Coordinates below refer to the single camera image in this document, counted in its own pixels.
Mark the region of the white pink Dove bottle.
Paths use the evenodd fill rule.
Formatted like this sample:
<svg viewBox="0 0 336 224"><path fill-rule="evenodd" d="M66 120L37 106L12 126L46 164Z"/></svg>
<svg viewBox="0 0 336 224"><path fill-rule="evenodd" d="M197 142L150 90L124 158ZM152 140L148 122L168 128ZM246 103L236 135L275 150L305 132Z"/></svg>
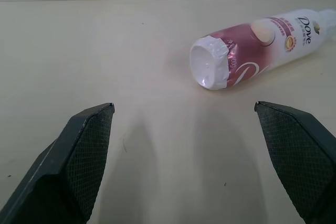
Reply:
<svg viewBox="0 0 336 224"><path fill-rule="evenodd" d="M192 45L191 72L206 89L230 88L315 52L334 32L331 9L299 9L225 28Z"/></svg>

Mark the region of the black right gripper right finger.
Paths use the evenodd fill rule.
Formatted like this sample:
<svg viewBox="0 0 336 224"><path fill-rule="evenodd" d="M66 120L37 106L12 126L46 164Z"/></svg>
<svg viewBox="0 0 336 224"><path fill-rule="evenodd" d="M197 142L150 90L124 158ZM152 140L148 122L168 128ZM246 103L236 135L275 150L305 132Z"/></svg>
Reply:
<svg viewBox="0 0 336 224"><path fill-rule="evenodd" d="M336 224L336 137L312 114L255 104L272 165L306 224Z"/></svg>

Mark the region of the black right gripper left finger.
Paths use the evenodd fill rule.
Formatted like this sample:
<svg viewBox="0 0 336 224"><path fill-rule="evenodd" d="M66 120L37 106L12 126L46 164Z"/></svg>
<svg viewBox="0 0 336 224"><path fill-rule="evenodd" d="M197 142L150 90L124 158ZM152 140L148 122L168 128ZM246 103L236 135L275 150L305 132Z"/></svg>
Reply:
<svg viewBox="0 0 336 224"><path fill-rule="evenodd" d="M104 175L114 112L113 103L105 103L72 116L0 210L0 224L87 224Z"/></svg>

